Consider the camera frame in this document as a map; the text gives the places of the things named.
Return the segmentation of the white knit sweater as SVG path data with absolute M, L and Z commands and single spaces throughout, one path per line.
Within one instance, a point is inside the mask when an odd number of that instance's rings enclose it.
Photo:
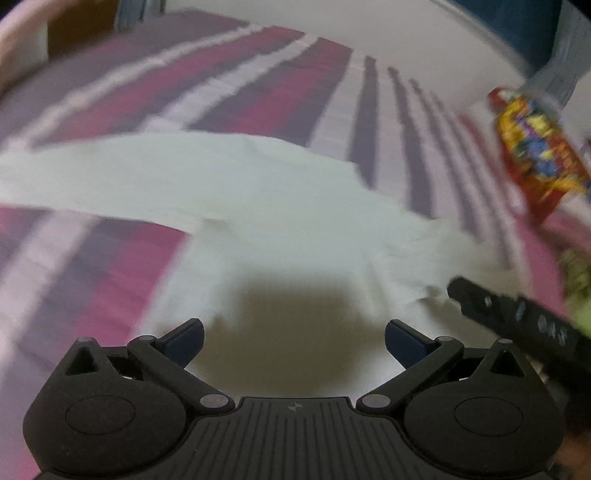
M 446 294 L 521 287 L 490 241 L 363 186 L 351 164 L 276 139 L 139 134 L 1 157 L 1 198 L 177 229 L 187 242 L 140 331 L 204 322 L 201 379 L 235 397 L 359 397 L 401 370 L 384 329 L 489 346 Z

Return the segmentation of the folded green cloth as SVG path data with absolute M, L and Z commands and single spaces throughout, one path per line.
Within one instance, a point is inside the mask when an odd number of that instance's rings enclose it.
M 590 255 L 569 248 L 559 256 L 566 299 L 572 304 L 583 304 L 590 299 Z

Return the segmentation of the colourful satin pillow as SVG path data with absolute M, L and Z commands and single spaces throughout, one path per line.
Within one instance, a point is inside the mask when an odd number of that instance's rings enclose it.
M 505 87 L 492 90 L 488 101 L 505 168 L 534 222 L 543 223 L 567 194 L 590 199 L 590 167 L 549 107 Z

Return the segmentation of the striped bed sheet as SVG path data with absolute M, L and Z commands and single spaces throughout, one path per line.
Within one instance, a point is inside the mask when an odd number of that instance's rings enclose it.
M 517 214 L 499 173 L 489 123 L 462 119 L 426 85 L 342 44 L 200 10 L 150 21 L 59 60 L 1 103 L 1 151 L 91 152 L 108 137 L 226 134 L 287 153 L 334 158 L 370 189 L 488 247 L 527 289 L 564 305 L 558 256 Z M 128 335 L 189 232 L 126 220 L 3 204 L 3 309 L 22 318 L 1 334 L 1 475 L 35 471 L 21 422 L 33 391 L 75 335 Z

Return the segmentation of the grey curtain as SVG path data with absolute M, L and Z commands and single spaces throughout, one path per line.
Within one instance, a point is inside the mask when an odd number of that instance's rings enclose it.
M 549 61 L 519 89 L 556 110 L 572 97 L 578 81 L 590 71 L 589 1 L 563 1 Z

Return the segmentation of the brown wooden door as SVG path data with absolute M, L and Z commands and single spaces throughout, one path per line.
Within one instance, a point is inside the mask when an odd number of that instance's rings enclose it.
M 52 60 L 113 30 L 117 0 L 79 1 L 48 23 L 48 56 Z

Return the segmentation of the window with white frame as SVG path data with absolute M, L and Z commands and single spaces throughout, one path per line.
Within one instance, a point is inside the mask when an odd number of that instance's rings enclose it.
M 561 1 L 438 1 L 526 78 L 559 68 Z

